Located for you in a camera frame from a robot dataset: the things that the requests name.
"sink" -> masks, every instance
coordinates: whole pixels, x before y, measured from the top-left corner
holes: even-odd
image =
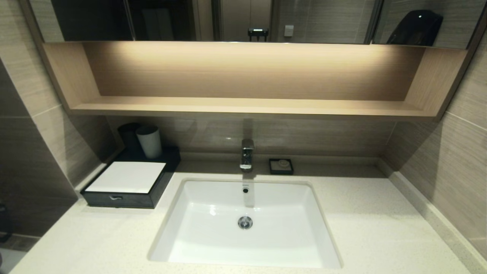
[[[341,268],[306,183],[189,180],[170,208],[152,261]]]

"floor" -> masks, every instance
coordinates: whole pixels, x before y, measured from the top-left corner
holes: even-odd
[[[0,254],[3,260],[0,274],[9,273],[38,240],[37,237],[12,235],[8,241],[0,243]]]

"white lid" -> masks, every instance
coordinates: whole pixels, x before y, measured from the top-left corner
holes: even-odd
[[[149,193],[165,165],[151,162],[113,162],[86,191]]]

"countertop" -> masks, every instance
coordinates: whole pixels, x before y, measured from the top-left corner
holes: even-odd
[[[297,165],[294,176],[255,171],[255,182],[313,185],[335,241],[341,269],[203,265],[149,261],[155,240],[184,179],[242,179],[228,162],[182,162],[154,210],[89,207],[80,199],[11,274],[468,274],[416,209],[374,166]]]

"faucet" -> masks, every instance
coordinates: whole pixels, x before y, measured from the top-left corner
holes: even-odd
[[[243,173],[252,172],[252,152],[254,151],[254,141],[251,139],[242,140],[242,160],[240,169]]]

